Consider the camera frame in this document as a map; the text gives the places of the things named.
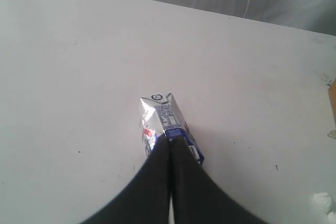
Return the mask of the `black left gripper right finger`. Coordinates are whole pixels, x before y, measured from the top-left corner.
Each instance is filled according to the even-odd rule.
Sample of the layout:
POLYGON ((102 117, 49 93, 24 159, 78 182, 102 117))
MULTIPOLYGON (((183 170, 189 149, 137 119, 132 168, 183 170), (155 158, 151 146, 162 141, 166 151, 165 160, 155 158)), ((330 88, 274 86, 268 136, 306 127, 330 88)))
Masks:
POLYGON ((225 194, 193 157, 186 141, 170 141, 175 223, 262 223, 225 194))

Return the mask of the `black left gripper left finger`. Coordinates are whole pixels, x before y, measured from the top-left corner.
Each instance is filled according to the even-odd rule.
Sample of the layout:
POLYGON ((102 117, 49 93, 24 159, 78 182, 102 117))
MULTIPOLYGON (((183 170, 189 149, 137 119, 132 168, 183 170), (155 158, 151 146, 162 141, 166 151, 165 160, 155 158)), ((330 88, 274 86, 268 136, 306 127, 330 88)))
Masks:
POLYGON ((83 223, 169 223, 170 182, 170 144, 159 137, 122 192, 83 223))

